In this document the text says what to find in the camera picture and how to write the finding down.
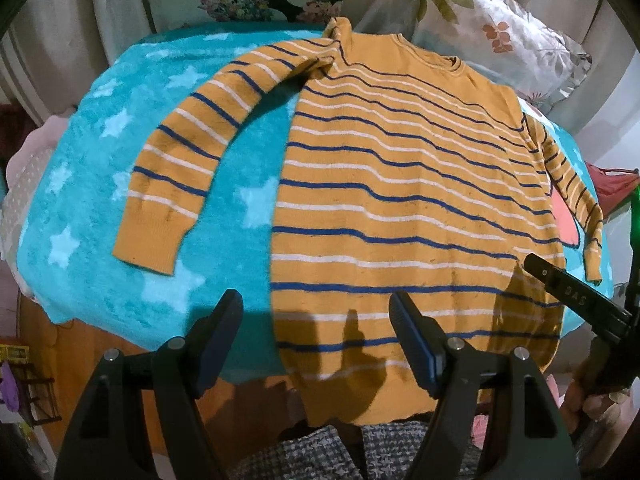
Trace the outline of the person's right hand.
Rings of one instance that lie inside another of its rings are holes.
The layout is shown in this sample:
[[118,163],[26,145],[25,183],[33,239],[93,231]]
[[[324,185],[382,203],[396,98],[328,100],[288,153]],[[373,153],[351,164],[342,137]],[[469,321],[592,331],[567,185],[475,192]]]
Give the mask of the person's right hand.
[[628,388],[615,387],[608,392],[597,392],[594,381],[601,368],[601,363],[585,360],[573,375],[560,407],[570,434],[578,429],[584,416],[593,422],[602,422],[605,433],[615,437],[623,437],[632,424],[634,404]]

